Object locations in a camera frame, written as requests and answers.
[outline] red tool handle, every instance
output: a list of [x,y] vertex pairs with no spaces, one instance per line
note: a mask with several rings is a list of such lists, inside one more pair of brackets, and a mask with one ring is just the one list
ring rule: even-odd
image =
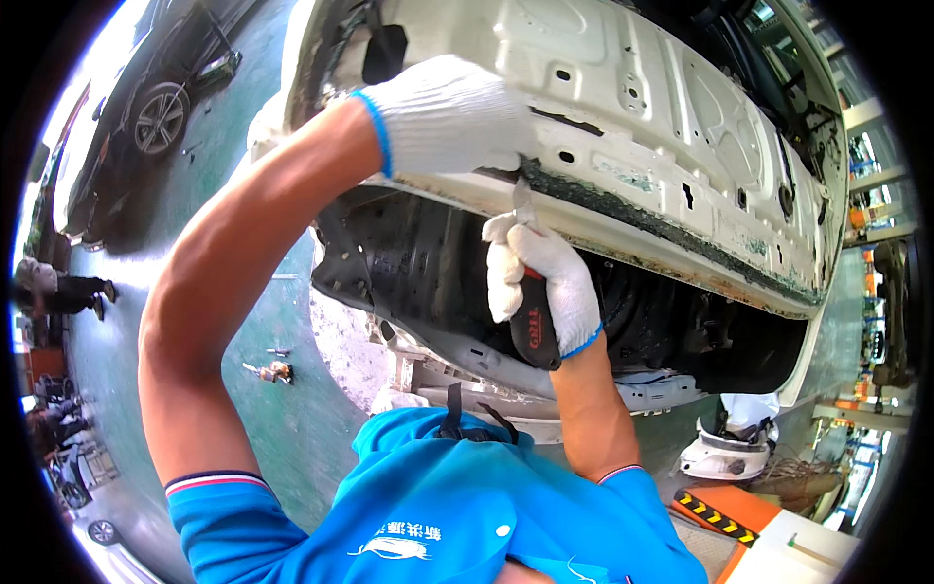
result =
[[519,286],[522,288],[522,306],[509,320],[513,343],[529,364],[545,371],[555,371],[561,366],[561,352],[548,306],[547,282],[541,274],[526,266]]

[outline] white work glove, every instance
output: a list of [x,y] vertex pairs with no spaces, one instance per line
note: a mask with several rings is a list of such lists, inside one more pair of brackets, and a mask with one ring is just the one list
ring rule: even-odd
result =
[[382,172],[515,170],[534,146],[529,108],[497,75],[454,55],[412,65],[351,94],[361,99],[383,151]]
[[517,224],[512,213],[483,224],[487,252],[489,311],[493,321],[509,320],[522,306],[519,287],[525,266],[547,280],[548,306],[555,323],[561,359],[573,357],[602,329],[597,294],[590,271],[567,241],[547,227],[541,235]]

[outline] metal blade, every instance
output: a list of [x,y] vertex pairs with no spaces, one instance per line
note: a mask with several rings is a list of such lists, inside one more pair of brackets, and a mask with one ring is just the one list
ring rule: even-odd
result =
[[513,189],[513,214],[516,222],[528,225],[533,231],[538,231],[538,217],[535,208],[531,205],[531,187],[525,177],[519,176],[516,187]]

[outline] yellow black warning stripe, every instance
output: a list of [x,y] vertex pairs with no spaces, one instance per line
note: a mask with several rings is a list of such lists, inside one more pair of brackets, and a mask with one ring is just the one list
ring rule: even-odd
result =
[[687,491],[680,490],[675,493],[674,500],[685,506],[688,511],[691,511],[700,519],[710,523],[711,527],[718,532],[729,535],[747,548],[753,547],[753,544],[756,543],[758,539],[758,534],[756,532],[743,527],[740,523],[730,519],[713,507],[707,506],[701,499],[698,499]]

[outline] garage floor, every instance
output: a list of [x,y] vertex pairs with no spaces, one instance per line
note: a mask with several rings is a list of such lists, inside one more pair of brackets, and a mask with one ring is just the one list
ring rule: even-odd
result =
[[[121,477],[94,491],[94,519],[113,521],[145,563],[174,581],[191,581],[165,513],[162,486],[149,460],[136,396],[136,336],[153,279],[189,217],[226,181],[242,156],[249,122],[279,87],[282,38],[293,0],[267,0],[232,35],[244,60],[225,87],[192,102],[182,147],[134,194],[122,233],[108,249],[76,249],[71,271],[113,279],[120,297],[99,322],[90,311],[73,318],[68,357],[73,377],[88,396],[99,438]],[[286,512],[312,530],[330,507],[337,484],[356,463],[350,442],[365,420],[327,375],[309,322],[309,268],[313,244],[305,235],[279,267],[297,279],[273,280],[227,349],[224,381],[240,410],[263,474]],[[862,329],[862,263],[858,250],[843,254],[804,404],[780,419],[782,442],[794,450],[810,440],[810,397],[833,394],[852,382]],[[294,387],[259,382],[241,363],[269,361],[266,349],[292,348]],[[713,414],[715,397],[636,421],[646,468],[662,482],[694,436],[694,420]],[[559,449],[549,457],[560,458]]]

